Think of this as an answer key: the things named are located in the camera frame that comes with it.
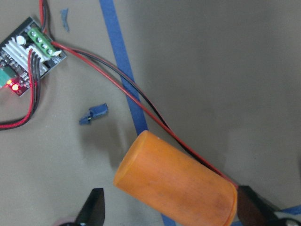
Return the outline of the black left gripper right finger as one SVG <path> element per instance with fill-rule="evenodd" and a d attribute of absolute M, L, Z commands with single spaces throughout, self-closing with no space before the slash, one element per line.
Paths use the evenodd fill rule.
<path fill-rule="evenodd" d="M 237 189 L 237 215 L 244 226 L 281 226 L 274 204 L 257 194 L 250 186 Z"/>

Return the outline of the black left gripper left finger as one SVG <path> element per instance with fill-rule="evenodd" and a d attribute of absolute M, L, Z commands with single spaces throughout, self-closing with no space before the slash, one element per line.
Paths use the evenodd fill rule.
<path fill-rule="evenodd" d="M 103 226 L 104 221 L 104 189 L 94 188 L 76 217 L 75 224 L 78 226 Z"/>

